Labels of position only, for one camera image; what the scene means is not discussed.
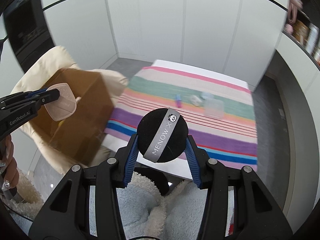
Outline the left hand with nails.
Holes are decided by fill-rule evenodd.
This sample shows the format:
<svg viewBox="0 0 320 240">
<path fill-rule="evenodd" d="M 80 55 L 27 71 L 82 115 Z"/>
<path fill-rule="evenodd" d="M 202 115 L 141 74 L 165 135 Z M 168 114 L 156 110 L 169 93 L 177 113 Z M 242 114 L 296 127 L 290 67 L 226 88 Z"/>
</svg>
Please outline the left hand with nails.
<svg viewBox="0 0 320 240">
<path fill-rule="evenodd" d="M 19 181 L 19 172 L 17 169 L 17 162 L 13 157 L 14 144 L 11 135 L 5 138 L 5 152 L 1 161 L 1 173 L 5 172 L 2 184 L 2 191 L 8 191 L 17 186 Z"/>
</svg>

